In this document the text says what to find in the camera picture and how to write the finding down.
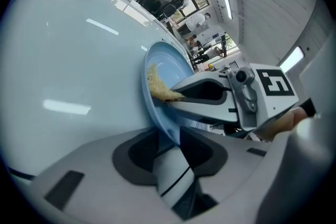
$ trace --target fluorescent light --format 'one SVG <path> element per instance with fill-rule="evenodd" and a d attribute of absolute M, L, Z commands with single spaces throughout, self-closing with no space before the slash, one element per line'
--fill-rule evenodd
<path fill-rule="evenodd" d="M 288 72 L 293 66 L 295 66 L 302 58 L 304 54 L 300 47 L 296 47 L 295 50 L 288 56 L 288 58 L 282 63 L 280 68 L 283 72 Z"/>
<path fill-rule="evenodd" d="M 102 25 L 102 24 L 100 24 L 99 22 L 96 22 L 95 20 L 87 19 L 86 21 L 87 21 L 88 23 L 91 23 L 91 24 L 93 24 L 93 25 L 96 25 L 96 26 L 98 26 L 98 27 L 100 27 L 100 28 L 103 28 L 103 29 L 105 29 L 106 31 L 111 32 L 111 33 L 113 33 L 113 34 L 115 34 L 115 35 L 118 35 L 118 34 L 119 34 L 119 32 L 113 30 L 113 29 L 110 28 L 110 27 L 107 27 L 106 25 Z"/>
<path fill-rule="evenodd" d="M 232 12 L 231 12 L 231 8 L 230 8 L 229 0 L 225 0 L 225 5 L 226 5 L 226 9 L 227 9 L 227 15 L 229 16 L 230 19 L 232 19 Z"/>
<path fill-rule="evenodd" d="M 88 105 L 74 104 L 51 99 L 44 100 L 43 107 L 47 110 L 77 115 L 86 115 L 91 109 Z"/>

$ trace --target ceiling light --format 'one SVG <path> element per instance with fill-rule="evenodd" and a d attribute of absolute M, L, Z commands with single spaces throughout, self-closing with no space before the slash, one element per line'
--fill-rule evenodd
<path fill-rule="evenodd" d="M 293 66 L 295 66 L 302 58 L 304 58 L 303 51 L 300 47 L 296 47 L 295 50 L 288 56 L 288 58 L 282 63 L 280 68 L 283 72 L 288 72 Z"/>
<path fill-rule="evenodd" d="M 227 9 L 227 15 L 229 16 L 230 19 L 232 19 L 232 12 L 231 12 L 231 8 L 230 8 L 229 0 L 225 0 L 225 5 L 226 5 L 226 9 Z"/>
<path fill-rule="evenodd" d="M 113 34 L 115 34 L 115 35 L 118 35 L 118 34 L 119 34 L 119 32 L 113 30 L 113 29 L 110 28 L 110 27 L 107 27 L 106 25 L 102 25 L 102 24 L 100 24 L 99 22 L 96 22 L 95 20 L 87 19 L 86 21 L 87 21 L 88 23 L 91 23 L 91 24 L 93 24 L 93 25 L 96 25 L 96 26 L 98 26 L 98 27 L 100 27 L 100 28 L 103 28 L 103 29 L 105 29 L 106 31 L 111 32 L 111 33 L 113 33 Z"/>

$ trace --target white wall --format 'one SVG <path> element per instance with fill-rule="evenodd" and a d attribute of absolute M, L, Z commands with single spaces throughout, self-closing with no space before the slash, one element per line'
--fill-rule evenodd
<path fill-rule="evenodd" d="M 224 30 L 219 25 L 209 25 L 209 29 L 201 32 L 197 35 L 197 40 L 202 44 L 206 44 L 213 40 L 212 36 L 218 34 L 222 36 L 224 34 Z"/>
<path fill-rule="evenodd" d="M 333 21 L 325 2 L 318 0 L 307 26 L 294 45 L 294 47 L 301 47 L 305 57 L 289 70 L 287 75 L 297 92 L 300 102 L 306 100 L 308 96 L 304 91 L 299 76 L 322 48 L 332 32 L 334 23 L 335 21 Z"/>
<path fill-rule="evenodd" d="M 253 62 L 277 65 L 304 30 L 316 0 L 242 0 L 243 41 Z"/>

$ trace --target black panel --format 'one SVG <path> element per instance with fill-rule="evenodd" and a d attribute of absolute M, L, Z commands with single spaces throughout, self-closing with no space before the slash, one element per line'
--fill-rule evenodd
<path fill-rule="evenodd" d="M 202 122 L 202 123 L 205 123 L 205 124 L 209 124 L 209 125 L 214 125 L 214 124 L 218 123 L 218 121 L 213 121 L 213 120 L 210 120 L 210 119 L 207 119 L 207 118 L 202 118 L 198 121 Z"/>
<path fill-rule="evenodd" d="M 266 151 L 263 151 L 263 150 L 260 150 L 258 148 L 254 148 L 254 147 L 251 147 L 247 150 L 247 152 L 250 152 L 252 154 L 255 154 L 255 155 L 258 155 L 258 156 L 261 156 L 261 157 L 265 157 L 266 155 Z"/>
<path fill-rule="evenodd" d="M 83 177 L 84 174 L 80 172 L 67 172 L 44 198 L 59 210 L 63 210 Z"/>
<path fill-rule="evenodd" d="M 161 150 L 160 152 L 156 153 L 155 158 L 160 157 L 161 155 L 165 154 L 169 150 L 173 149 L 175 145 L 170 145 L 169 147 L 165 148 L 164 150 Z"/>
<path fill-rule="evenodd" d="M 183 220 L 188 220 L 204 213 L 217 204 L 217 201 L 211 196 L 202 193 L 198 180 L 194 180 L 172 209 Z"/>
<path fill-rule="evenodd" d="M 187 220 L 191 217 L 195 200 L 195 186 L 196 181 L 190 185 L 188 190 L 172 208 L 172 210 L 183 220 Z"/>
<path fill-rule="evenodd" d="M 152 170 L 159 149 L 158 134 L 158 129 L 152 128 L 127 140 L 114 150 L 114 167 L 128 182 L 135 185 L 157 185 Z"/>
<path fill-rule="evenodd" d="M 187 127 L 180 128 L 180 149 L 195 177 L 214 175 L 227 161 L 221 145 Z"/>
<path fill-rule="evenodd" d="M 308 117 L 313 117 L 316 114 L 315 107 L 310 98 L 305 100 L 305 102 L 303 102 L 299 106 L 303 108 Z"/>
<path fill-rule="evenodd" d="M 267 96 L 291 96 L 294 95 L 293 89 L 289 85 L 289 82 L 287 78 L 285 77 L 284 73 L 282 70 L 279 69 L 257 69 L 256 70 L 259 78 L 261 80 L 261 83 L 263 84 L 262 86 L 264 87 L 265 93 Z M 269 86 L 275 86 L 270 78 L 274 78 L 276 80 L 276 84 L 279 88 L 278 91 L 271 91 L 269 89 Z M 288 90 L 285 90 L 281 84 L 281 81 L 283 81 Z"/>
<path fill-rule="evenodd" d="M 223 104 L 226 101 L 229 88 L 223 87 L 214 79 L 203 79 L 179 89 L 175 89 L 185 96 L 181 101 L 201 104 Z"/>

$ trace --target sponge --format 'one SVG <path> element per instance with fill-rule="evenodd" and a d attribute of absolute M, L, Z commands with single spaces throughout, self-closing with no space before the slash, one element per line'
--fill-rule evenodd
<path fill-rule="evenodd" d="M 184 98 L 179 92 L 170 90 L 160 79 L 156 65 L 152 64 L 147 70 L 147 83 L 151 96 L 160 99 L 162 102 L 179 101 Z"/>

